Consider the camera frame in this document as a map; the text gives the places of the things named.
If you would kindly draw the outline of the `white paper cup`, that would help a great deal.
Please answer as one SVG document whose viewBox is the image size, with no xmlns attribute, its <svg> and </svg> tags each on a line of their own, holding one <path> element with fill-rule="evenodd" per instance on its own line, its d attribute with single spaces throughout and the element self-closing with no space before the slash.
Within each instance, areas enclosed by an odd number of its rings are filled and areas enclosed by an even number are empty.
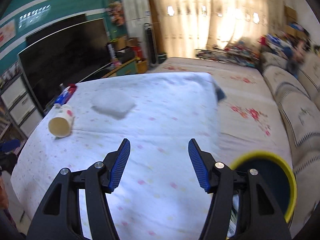
<svg viewBox="0 0 320 240">
<path fill-rule="evenodd" d="M 71 134 L 74 121 L 74 113 L 69 105 L 62 105 L 48 123 L 48 129 L 52 135 L 64 138 Z"/>
</svg>

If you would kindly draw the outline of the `yellow rimmed black trash bin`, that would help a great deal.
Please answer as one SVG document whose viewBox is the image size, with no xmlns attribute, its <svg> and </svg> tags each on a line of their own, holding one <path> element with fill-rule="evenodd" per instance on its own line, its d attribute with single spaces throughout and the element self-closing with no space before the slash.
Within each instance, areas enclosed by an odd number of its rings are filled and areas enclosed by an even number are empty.
<svg viewBox="0 0 320 240">
<path fill-rule="evenodd" d="M 280 156 L 263 150 L 245 153 L 230 168 L 249 176 L 245 194 L 239 193 L 238 221 L 231 239 L 291 239 L 297 184 L 291 167 Z"/>
</svg>

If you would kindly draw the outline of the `floral bed sheet platform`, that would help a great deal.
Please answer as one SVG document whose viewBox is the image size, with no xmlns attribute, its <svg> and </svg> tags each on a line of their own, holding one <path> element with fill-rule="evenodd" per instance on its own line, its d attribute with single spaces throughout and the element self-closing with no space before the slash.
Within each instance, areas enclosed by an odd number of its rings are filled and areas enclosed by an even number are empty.
<svg viewBox="0 0 320 240">
<path fill-rule="evenodd" d="M 287 133 L 277 104 L 254 68 L 201 59 L 171 57 L 155 72 L 205 72 L 225 93 L 219 102 L 219 157 L 231 164 L 241 155 L 265 150 L 292 164 Z"/>
</svg>

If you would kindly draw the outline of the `white dotted tablecloth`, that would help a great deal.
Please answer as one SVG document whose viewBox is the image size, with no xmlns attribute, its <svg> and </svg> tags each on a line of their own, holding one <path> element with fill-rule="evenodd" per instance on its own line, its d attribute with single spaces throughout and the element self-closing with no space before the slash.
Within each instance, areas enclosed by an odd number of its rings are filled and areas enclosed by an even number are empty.
<svg viewBox="0 0 320 240">
<path fill-rule="evenodd" d="M 49 129 L 52 109 L 27 140 L 11 176 L 23 209 L 33 217 L 57 173 L 84 170 L 115 151 L 123 139 L 131 152 L 119 186 L 107 196 L 121 239 L 198 239 L 210 206 L 188 154 L 195 139 L 218 151 L 216 82 L 208 73 L 151 73 L 80 83 L 69 100 L 72 132 L 59 139 Z M 91 98 L 118 89 L 136 106 L 123 119 L 97 113 Z"/>
</svg>

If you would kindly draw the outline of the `blue white tissue pack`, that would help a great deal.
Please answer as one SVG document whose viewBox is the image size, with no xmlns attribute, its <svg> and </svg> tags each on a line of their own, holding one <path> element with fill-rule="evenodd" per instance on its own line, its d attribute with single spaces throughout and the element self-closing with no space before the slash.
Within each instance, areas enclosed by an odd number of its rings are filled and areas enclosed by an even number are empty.
<svg viewBox="0 0 320 240">
<path fill-rule="evenodd" d="M 63 90 L 63 92 L 55 99 L 54 101 L 54 106 L 55 107 L 61 107 L 62 105 L 64 105 L 67 100 L 70 98 L 71 96 L 71 93 L 70 93 L 70 90 L 71 87 L 68 86 L 67 88 L 65 88 Z"/>
</svg>

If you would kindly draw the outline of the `beige sectional sofa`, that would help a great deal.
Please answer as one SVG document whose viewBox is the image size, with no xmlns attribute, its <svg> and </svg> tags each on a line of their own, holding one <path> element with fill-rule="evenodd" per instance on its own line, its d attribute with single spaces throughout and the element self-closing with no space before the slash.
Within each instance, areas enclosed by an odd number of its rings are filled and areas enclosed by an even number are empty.
<svg viewBox="0 0 320 240">
<path fill-rule="evenodd" d="M 319 56 L 307 53 L 297 77 L 269 65 L 263 77 L 277 103 L 292 154 L 295 174 L 319 161 Z"/>
</svg>

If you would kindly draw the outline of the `large black television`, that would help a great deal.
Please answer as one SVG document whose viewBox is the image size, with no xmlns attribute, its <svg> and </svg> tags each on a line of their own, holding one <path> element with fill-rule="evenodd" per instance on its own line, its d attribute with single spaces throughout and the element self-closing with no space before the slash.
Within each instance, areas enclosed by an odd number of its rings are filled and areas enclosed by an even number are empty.
<svg viewBox="0 0 320 240">
<path fill-rule="evenodd" d="M 40 111 L 60 93 L 61 85 L 79 83 L 111 62 L 103 18 L 50 34 L 18 54 L 18 61 Z"/>
</svg>

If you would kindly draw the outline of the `black tower fan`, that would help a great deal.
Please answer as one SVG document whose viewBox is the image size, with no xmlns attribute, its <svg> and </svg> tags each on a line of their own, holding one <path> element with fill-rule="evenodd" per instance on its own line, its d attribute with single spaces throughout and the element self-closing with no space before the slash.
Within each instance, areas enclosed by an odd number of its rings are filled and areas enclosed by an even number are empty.
<svg viewBox="0 0 320 240">
<path fill-rule="evenodd" d="M 144 24 L 146 48 L 148 53 L 150 67 L 157 67 L 158 65 L 158 54 L 156 48 L 156 40 L 151 23 Z"/>
</svg>

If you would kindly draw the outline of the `stack of cardboard boxes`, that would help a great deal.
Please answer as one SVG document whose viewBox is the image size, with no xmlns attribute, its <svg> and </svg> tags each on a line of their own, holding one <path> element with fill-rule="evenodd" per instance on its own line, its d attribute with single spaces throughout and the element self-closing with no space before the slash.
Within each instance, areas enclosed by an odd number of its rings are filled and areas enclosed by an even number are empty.
<svg viewBox="0 0 320 240">
<path fill-rule="evenodd" d="M 307 39 L 309 33 L 298 23 L 297 12 L 291 7 L 284 6 L 285 33 L 295 38 Z"/>
</svg>

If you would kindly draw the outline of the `cream embroidered curtains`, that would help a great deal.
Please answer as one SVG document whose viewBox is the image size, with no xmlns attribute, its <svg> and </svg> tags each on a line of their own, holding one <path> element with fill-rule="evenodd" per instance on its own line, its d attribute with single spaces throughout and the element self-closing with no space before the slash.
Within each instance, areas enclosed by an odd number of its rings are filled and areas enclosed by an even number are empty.
<svg viewBox="0 0 320 240">
<path fill-rule="evenodd" d="M 193 58 L 196 49 L 238 41 L 256 46 L 282 29 L 285 0 L 154 0 L 169 57 Z"/>
</svg>

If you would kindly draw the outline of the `artificial flower wall decoration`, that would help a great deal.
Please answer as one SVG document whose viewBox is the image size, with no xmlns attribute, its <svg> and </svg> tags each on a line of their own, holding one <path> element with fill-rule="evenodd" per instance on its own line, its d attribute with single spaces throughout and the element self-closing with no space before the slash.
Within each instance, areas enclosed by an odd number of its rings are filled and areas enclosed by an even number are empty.
<svg viewBox="0 0 320 240">
<path fill-rule="evenodd" d="M 106 12 L 111 19 L 112 24 L 122 26 L 125 24 L 123 6 L 120 1 L 115 1 L 109 4 Z"/>
</svg>

